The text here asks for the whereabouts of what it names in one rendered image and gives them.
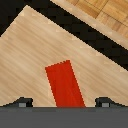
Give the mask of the red cereal box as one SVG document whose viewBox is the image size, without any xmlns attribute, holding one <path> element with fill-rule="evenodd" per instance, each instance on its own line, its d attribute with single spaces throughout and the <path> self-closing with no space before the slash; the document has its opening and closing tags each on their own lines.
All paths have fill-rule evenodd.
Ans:
<svg viewBox="0 0 128 128">
<path fill-rule="evenodd" d="M 57 107 L 84 107 L 69 60 L 45 68 Z"/>
</svg>

